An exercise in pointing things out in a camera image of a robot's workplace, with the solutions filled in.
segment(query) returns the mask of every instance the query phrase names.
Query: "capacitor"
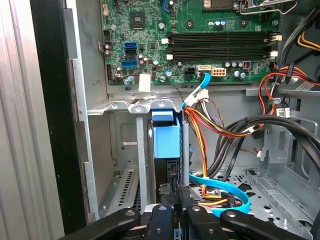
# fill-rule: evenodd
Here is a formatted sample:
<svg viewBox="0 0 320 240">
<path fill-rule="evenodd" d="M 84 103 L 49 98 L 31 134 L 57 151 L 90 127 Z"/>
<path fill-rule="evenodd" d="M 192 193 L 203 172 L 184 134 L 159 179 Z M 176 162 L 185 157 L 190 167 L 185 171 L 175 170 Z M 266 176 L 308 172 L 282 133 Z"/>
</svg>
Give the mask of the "capacitor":
<svg viewBox="0 0 320 240">
<path fill-rule="evenodd" d="M 168 4 L 169 9 L 171 9 L 174 6 L 174 3 L 175 2 L 172 0 L 169 1 L 169 4 Z"/>
<path fill-rule="evenodd" d="M 245 72 L 242 72 L 241 74 L 240 74 L 240 78 L 241 79 L 245 79 L 247 77 L 247 74 L 245 73 Z"/>
<path fill-rule="evenodd" d="M 220 24 L 221 24 L 221 26 L 225 26 L 227 24 L 227 21 L 226 20 L 221 20 Z"/>
<path fill-rule="evenodd" d="M 167 77 L 171 77 L 171 76 L 172 76 L 172 71 L 171 71 L 171 70 L 165 71 L 165 75 L 166 75 Z"/>
<path fill-rule="evenodd" d="M 165 76 L 161 76 L 161 77 L 160 77 L 160 82 L 161 82 L 161 83 L 164 83 L 165 81 L 166 81 L 166 77 L 165 77 Z"/>
<path fill-rule="evenodd" d="M 233 75 L 238 78 L 240 76 L 240 71 L 234 71 Z"/>
</svg>

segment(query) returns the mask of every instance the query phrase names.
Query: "black ram slot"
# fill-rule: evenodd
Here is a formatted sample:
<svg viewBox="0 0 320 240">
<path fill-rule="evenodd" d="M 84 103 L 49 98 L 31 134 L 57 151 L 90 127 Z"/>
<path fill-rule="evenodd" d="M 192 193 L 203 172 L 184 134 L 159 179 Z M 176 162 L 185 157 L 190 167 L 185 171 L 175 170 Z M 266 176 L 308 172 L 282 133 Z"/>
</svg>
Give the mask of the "black ram slot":
<svg viewBox="0 0 320 240">
<path fill-rule="evenodd" d="M 188 60 L 261 60 L 267 58 L 269 47 L 221 47 L 221 48 L 174 48 L 167 53 L 177 61 Z"/>
<path fill-rule="evenodd" d="M 239 32 L 199 32 L 199 33 L 173 33 L 166 36 L 172 45 L 258 45 L 266 44 L 270 39 L 270 32 L 265 31 L 239 31 Z"/>
</svg>

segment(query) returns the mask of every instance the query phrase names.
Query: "cable tie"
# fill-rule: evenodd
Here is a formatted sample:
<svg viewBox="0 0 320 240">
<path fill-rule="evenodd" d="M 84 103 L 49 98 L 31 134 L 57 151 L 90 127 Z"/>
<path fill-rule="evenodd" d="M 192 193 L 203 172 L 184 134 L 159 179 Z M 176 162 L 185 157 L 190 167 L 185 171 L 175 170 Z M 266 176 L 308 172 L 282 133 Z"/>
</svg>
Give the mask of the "cable tie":
<svg viewBox="0 0 320 240">
<path fill-rule="evenodd" d="M 290 82 L 294 68 L 295 68 L 295 63 L 293 62 L 289 65 L 288 71 L 286 72 L 285 79 L 284 79 L 285 84 L 288 84 Z"/>
</svg>

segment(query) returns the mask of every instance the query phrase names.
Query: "black cable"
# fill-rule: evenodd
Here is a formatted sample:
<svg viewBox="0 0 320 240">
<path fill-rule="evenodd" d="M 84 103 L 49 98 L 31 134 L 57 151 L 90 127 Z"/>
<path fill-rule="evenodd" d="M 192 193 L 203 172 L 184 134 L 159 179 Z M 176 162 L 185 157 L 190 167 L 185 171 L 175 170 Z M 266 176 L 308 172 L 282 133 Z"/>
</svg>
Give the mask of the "black cable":
<svg viewBox="0 0 320 240">
<path fill-rule="evenodd" d="M 306 151 L 306 153 L 309 155 L 310 159 L 314 163 L 317 171 L 320 174 L 320 140 L 311 132 L 300 126 L 297 122 L 272 116 L 272 115 L 258 115 L 253 117 L 248 117 L 246 120 L 240 120 L 235 123 L 232 123 L 231 126 L 233 128 L 233 131 L 241 132 L 245 130 L 246 128 L 250 126 L 255 126 L 258 124 L 272 124 L 272 125 L 278 125 L 287 128 L 292 135 L 296 138 L 297 142 L 303 147 L 303 149 Z M 216 155 L 214 157 L 213 164 L 209 167 L 208 170 L 208 176 L 210 178 L 213 178 L 217 175 L 217 173 L 220 171 L 221 167 L 223 166 L 227 153 L 230 149 L 231 143 L 228 142 L 227 137 L 219 136 L 220 139 L 218 139 L 218 145 L 217 148 L 219 150 L 218 154 L 216 151 Z M 237 157 L 237 152 L 234 153 L 234 161 Z"/>
<path fill-rule="evenodd" d="M 233 155 L 232 155 L 232 158 L 231 158 L 229 167 L 228 167 L 228 169 L 226 170 L 226 172 L 225 172 L 225 174 L 224 174 L 224 176 L 223 176 L 223 178 L 222 178 L 222 181 L 223 181 L 223 182 L 227 181 L 227 179 L 229 178 L 232 170 L 234 169 L 234 166 L 235 166 L 235 163 L 236 163 L 236 159 L 237 159 L 237 157 L 238 157 L 238 154 L 239 154 L 239 152 L 240 152 L 240 148 L 241 148 L 244 140 L 245 140 L 244 137 L 240 138 L 240 141 L 238 142 L 238 145 L 236 146 L 236 149 L 235 149 L 234 152 L 233 152 Z"/>
</svg>

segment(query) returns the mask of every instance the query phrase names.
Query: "white sticker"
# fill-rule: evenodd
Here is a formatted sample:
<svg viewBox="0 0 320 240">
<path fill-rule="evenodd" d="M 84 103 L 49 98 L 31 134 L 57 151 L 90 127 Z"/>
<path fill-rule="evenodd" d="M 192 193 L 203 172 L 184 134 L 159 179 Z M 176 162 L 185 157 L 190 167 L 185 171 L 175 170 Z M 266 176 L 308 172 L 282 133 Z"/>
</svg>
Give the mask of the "white sticker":
<svg viewBox="0 0 320 240">
<path fill-rule="evenodd" d="M 298 86 L 295 90 L 308 91 L 308 90 L 312 89 L 313 87 L 314 87 L 314 85 L 312 83 L 305 81 L 300 86 Z"/>
<path fill-rule="evenodd" d="M 289 107 L 286 108 L 277 108 L 276 115 L 281 118 L 289 119 L 291 118 L 291 111 Z"/>
<path fill-rule="evenodd" d="M 150 92 L 151 91 L 151 75 L 143 74 L 139 75 L 139 92 Z"/>
</svg>

